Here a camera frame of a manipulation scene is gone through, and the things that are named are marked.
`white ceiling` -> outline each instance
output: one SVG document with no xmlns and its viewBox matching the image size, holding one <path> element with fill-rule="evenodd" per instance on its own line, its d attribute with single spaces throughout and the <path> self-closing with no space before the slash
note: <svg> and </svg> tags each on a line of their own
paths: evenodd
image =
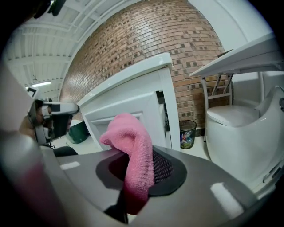
<svg viewBox="0 0 284 227">
<path fill-rule="evenodd" d="M 109 17 L 138 1 L 67 0 L 58 16 L 46 12 L 16 29 L 3 58 L 23 86 L 50 80 L 51 85 L 40 91 L 57 101 L 69 66 L 86 39 Z"/>
</svg>

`green object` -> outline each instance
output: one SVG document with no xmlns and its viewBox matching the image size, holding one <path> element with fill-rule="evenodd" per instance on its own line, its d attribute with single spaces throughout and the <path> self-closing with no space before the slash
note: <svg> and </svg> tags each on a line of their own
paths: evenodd
<svg viewBox="0 0 284 227">
<path fill-rule="evenodd" d="M 88 129 L 85 122 L 76 124 L 70 128 L 70 131 L 66 134 L 67 139 L 72 144 L 79 144 L 88 138 Z"/>
</svg>

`wastebasket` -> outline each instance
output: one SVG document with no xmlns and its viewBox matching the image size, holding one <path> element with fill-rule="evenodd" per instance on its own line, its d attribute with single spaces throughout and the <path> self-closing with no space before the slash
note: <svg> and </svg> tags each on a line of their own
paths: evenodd
<svg viewBox="0 0 284 227">
<path fill-rule="evenodd" d="M 194 121 L 179 122 L 182 149 L 189 149 L 193 146 L 196 126 L 197 124 Z"/>
</svg>

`white shelf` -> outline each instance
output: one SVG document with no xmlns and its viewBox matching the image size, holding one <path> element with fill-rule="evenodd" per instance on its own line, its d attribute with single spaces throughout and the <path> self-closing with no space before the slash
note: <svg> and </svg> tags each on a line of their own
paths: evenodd
<svg viewBox="0 0 284 227">
<path fill-rule="evenodd" d="M 284 71 L 283 56 L 273 33 L 264 35 L 210 62 L 190 76 Z"/>
</svg>

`white cabinet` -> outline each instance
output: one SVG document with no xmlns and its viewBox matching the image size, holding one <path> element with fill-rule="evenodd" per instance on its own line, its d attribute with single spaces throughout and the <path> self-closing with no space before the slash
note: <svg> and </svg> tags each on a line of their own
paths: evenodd
<svg viewBox="0 0 284 227">
<path fill-rule="evenodd" d="M 78 104 L 94 141 L 99 141 L 116 115 L 128 112 L 145 126 L 153 145 L 180 150 L 178 110 L 170 68 L 170 55 L 157 55 L 117 73 L 87 94 Z M 165 130 L 164 111 L 161 113 L 157 91 L 164 94 L 169 132 Z"/>
</svg>

